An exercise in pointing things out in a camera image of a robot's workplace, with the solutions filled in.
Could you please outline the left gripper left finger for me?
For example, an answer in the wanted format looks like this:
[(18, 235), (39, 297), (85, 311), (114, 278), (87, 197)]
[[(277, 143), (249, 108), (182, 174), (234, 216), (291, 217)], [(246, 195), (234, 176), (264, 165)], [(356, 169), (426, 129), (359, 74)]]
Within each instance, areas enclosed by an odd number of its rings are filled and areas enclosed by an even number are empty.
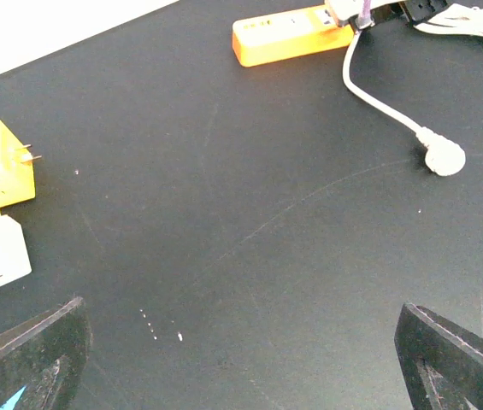
[(77, 296), (0, 334), (0, 406), (26, 390), (15, 409), (67, 409), (91, 347), (85, 301)]

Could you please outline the blue plug adapter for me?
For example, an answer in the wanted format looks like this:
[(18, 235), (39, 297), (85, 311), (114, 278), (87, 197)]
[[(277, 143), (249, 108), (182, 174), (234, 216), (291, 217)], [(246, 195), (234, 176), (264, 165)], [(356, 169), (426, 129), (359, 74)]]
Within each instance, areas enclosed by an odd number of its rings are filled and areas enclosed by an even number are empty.
[(26, 386), (23, 386), (21, 389), (15, 392), (2, 406), (0, 406), (0, 410), (14, 410), (26, 388)]

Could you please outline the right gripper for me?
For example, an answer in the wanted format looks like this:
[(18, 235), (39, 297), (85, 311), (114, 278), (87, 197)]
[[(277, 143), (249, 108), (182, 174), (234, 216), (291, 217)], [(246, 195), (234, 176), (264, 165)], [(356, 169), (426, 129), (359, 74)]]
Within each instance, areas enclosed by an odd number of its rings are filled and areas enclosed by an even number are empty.
[(404, 14), (408, 21), (428, 21), (452, 4), (450, 0), (405, 0), (396, 1), (391, 7), (394, 12)]

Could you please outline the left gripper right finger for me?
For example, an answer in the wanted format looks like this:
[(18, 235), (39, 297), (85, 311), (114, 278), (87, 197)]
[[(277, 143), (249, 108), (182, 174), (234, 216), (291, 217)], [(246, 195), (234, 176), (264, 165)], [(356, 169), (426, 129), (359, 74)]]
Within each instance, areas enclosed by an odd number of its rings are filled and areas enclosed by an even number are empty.
[(414, 409), (483, 409), (483, 338), (405, 303), (394, 342)]

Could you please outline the orange power strip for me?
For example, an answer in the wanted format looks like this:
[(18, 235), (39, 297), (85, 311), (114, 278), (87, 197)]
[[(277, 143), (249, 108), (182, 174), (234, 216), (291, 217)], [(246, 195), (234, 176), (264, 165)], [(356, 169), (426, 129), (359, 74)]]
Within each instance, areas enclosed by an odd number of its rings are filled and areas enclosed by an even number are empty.
[(341, 49), (354, 37), (350, 26), (336, 26), (324, 5), (237, 20), (232, 29), (233, 52), (243, 67)]

